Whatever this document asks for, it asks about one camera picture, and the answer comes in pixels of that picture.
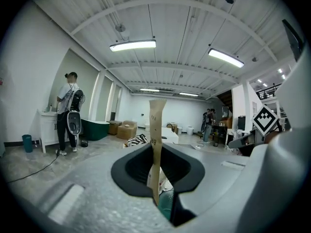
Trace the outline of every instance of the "jeans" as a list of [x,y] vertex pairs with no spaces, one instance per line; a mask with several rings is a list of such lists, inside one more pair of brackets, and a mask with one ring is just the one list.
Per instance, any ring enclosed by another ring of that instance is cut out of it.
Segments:
[[76,139],[72,133],[70,133],[67,123],[67,115],[69,111],[57,115],[57,135],[59,141],[59,149],[64,151],[65,144],[65,131],[67,130],[69,142],[72,148],[76,147]]
[[212,126],[207,124],[205,127],[204,135],[203,135],[204,142],[208,142],[208,137],[210,135],[211,130],[212,130]]

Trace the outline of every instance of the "floor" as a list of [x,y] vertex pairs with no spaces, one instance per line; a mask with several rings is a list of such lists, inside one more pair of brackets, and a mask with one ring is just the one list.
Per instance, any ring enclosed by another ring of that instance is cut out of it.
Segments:
[[[150,139],[149,132],[138,129],[137,134],[141,133],[145,134],[148,140]],[[179,144],[184,144],[186,147],[190,147],[190,144],[196,144],[198,141],[200,141],[200,137],[197,135],[179,135]],[[126,140],[119,139],[114,135],[108,135],[99,141],[89,141],[87,148],[79,147],[76,153],[72,152],[70,146],[68,146],[67,156],[58,157],[45,170],[26,179],[10,183],[9,187],[14,193],[36,204],[46,189],[51,187],[65,172],[75,167],[77,163],[92,156],[122,150],[123,143],[125,142]],[[55,159],[57,147],[57,145],[47,146],[46,154],[43,154],[40,146],[34,146],[32,153],[26,153],[23,146],[6,148],[5,154],[0,159],[0,167],[5,179],[7,181],[15,180],[44,168]],[[207,144],[200,151],[230,154],[229,151],[224,150],[224,146],[221,144],[218,147]]]

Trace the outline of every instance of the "black railing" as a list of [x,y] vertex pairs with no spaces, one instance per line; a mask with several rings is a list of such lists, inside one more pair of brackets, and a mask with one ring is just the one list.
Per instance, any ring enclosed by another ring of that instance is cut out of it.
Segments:
[[281,83],[274,85],[274,86],[271,86],[269,88],[266,88],[262,91],[256,92],[256,94],[260,100],[272,98],[275,96],[275,92],[277,89],[279,89],[280,86],[281,86]]

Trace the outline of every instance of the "black and white checkered marker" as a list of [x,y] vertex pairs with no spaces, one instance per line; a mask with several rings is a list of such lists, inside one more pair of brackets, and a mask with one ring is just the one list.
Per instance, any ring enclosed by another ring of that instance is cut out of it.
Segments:
[[266,135],[278,120],[277,115],[266,105],[263,105],[252,121],[262,135]]

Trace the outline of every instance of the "fluorescent light fixture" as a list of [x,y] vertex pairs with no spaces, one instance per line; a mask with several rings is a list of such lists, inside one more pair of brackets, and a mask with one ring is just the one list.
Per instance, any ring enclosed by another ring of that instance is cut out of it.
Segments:
[[191,94],[191,93],[184,93],[184,92],[180,92],[179,95],[185,95],[185,96],[192,96],[192,97],[197,97],[197,94]]
[[148,89],[148,88],[141,88],[141,91],[150,91],[150,92],[159,92],[160,90],[158,89]]
[[119,44],[111,45],[110,50],[121,51],[121,50],[128,50],[128,49],[145,49],[145,48],[155,48],[156,41],[155,40],[142,40],[142,41],[128,41],[122,42]]
[[228,55],[228,54],[226,54],[224,52],[220,52],[220,51],[218,51],[216,49],[210,49],[208,51],[208,54],[210,56],[216,57],[218,59],[227,61],[227,62],[229,62],[229,63],[231,63],[231,64],[233,64],[233,65],[235,65],[235,66],[237,66],[239,68],[241,68],[244,65],[244,63],[239,61],[238,59],[236,59],[236,58],[234,58],[234,57],[232,57],[232,56],[230,56],[230,55]]

